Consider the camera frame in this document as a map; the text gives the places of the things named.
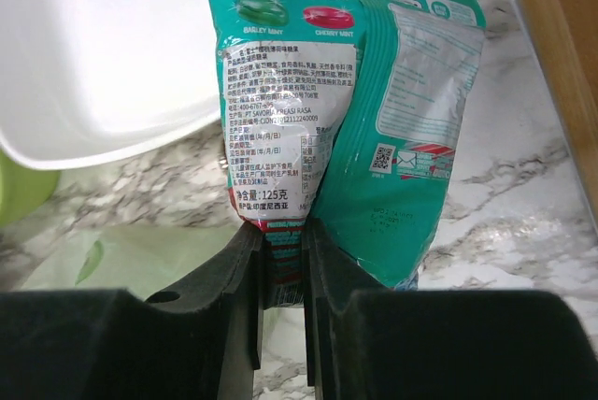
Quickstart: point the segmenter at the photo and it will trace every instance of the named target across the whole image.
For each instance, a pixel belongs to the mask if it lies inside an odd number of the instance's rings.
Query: qr code
[[[394,146],[378,143],[374,158],[372,159],[372,164],[370,164],[370,171],[390,174],[392,171],[392,156],[394,155],[394,150]]]

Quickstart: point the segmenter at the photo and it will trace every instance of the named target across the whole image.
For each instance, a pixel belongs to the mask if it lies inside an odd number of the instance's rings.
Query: barley mint candy
[[[266,26],[284,26],[289,22],[287,9],[276,0],[236,0],[239,17]]]

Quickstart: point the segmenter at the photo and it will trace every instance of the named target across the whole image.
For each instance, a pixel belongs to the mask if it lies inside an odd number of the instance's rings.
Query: white plastic container
[[[0,0],[0,147],[66,169],[220,117],[207,0]]]

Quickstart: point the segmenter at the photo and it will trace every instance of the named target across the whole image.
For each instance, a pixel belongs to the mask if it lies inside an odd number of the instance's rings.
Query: marble countertop
[[[553,291],[578,314],[596,347],[598,237],[527,41],[494,24],[420,287]],[[77,230],[240,223],[229,205],[222,156],[214,124],[127,161],[65,171],[48,203],[0,229],[0,290],[18,289],[48,258],[51,243]],[[304,339],[303,310],[284,309],[265,344],[254,398],[313,398]]]

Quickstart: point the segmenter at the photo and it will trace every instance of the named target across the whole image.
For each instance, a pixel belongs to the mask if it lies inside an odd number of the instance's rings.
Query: white label
[[[389,5],[399,51],[377,114],[385,136],[455,148],[484,41],[475,27]]]
[[[226,149],[239,214],[307,216],[355,83],[353,45],[254,41],[222,51]]]
[[[426,4],[438,17],[446,20],[458,21],[459,23],[476,26],[476,13],[472,8],[451,0],[426,0]]]

